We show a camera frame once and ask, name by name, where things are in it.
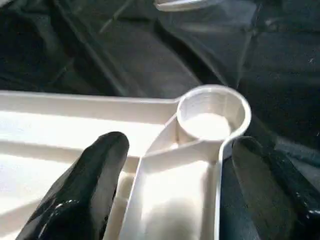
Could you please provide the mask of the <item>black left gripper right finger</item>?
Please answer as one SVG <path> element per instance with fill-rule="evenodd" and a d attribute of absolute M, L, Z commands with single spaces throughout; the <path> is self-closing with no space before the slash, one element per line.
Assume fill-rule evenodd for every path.
<path fill-rule="evenodd" d="M 320 192 L 284 154 L 243 136 L 233 142 L 232 162 L 262 240 L 320 238 Z"/>

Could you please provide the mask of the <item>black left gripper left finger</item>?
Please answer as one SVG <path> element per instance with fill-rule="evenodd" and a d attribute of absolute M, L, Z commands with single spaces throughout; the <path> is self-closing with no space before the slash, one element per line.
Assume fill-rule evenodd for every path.
<path fill-rule="evenodd" d="M 122 132 L 99 136 L 53 183 L 17 239 L 103 239 L 129 146 Z"/>

